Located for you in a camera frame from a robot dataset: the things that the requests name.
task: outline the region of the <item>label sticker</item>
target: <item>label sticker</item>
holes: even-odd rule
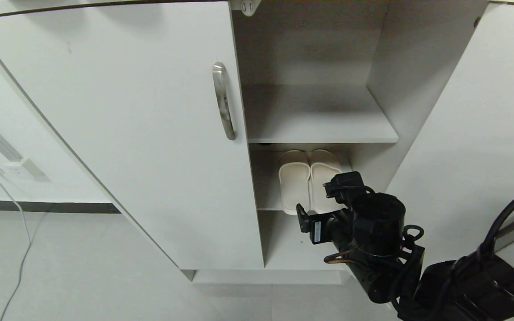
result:
[[[320,226],[322,223],[315,222],[315,243],[320,242]]]

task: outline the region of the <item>floor tile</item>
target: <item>floor tile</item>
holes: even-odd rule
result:
[[[195,287],[226,320],[271,321],[271,286],[200,284]]]
[[[222,320],[218,311],[122,216],[88,260],[57,321]]]
[[[54,321],[69,291],[37,280],[23,282],[9,304],[4,321]]]
[[[86,268],[111,215],[48,213],[35,234],[23,278],[69,289]]]
[[[273,286],[273,321],[395,321],[353,278],[344,286]]]

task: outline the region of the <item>white cable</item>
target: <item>white cable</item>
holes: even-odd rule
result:
[[[23,208],[17,201],[9,194],[7,189],[4,187],[4,185],[0,182],[0,186],[3,189],[3,191],[8,195],[8,197],[12,200],[12,202],[17,206],[19,211],[21,212],[21,217],[23,218],[23,225],[25,226],[25,231],[27,232],[27,239],[29,240],[29,246],[27,247],[27,250],[25,251],[25,254],[23,256],[23,259],[21,260],[21,266],[19,268],[19,281],[17,282],[17,286],[15,286],[15,290],[13,290],[12,295],[9,297],[9,300],[7,304],[5,305],[4,311],[1,314],[0,321],[3,321],[5,317],[5,313],[7,312],[7,309],[9,307],[9,304],[13,300],[13,297],[15,296],[15,293],[17,292],[17,289],[19,288],[19,285],[21,284],[21,278],[23,276],[23,264],[25,264],[25,258],[27,258],[27,254],[29,253],[29,250],[31,250],[31,244],[33,241],[31,240],[31,236],[29,235],[29,229],[27,228],[27,221],[25,221],[25,213],[23,213]]]

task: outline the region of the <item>gray floor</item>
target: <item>gray floor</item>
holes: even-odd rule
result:
[[[396,320],[346,286],[193,286],[122,215],[27,213],[35,233],[6,321]],[[0,313],[27,240],[0,212]]]

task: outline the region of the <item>cabinet shelf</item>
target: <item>cabinet shelf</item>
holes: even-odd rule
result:
[[[259,230],[265,270],[342,271],[342,264],[326,264],[324,258],[336,252],[332,243],[313,245],[302,233],[296,216],[281,211],[260,211]]]
[[[361,85],[248,85],[250,143],[395,143],[398,135]]]
[[[281,211],[278,160],[282,152],[251,152],[253,189],[258,211]],[[335,153],[340,160],[340,168],[345,173],[351,171],[348,158],[343,153]]]

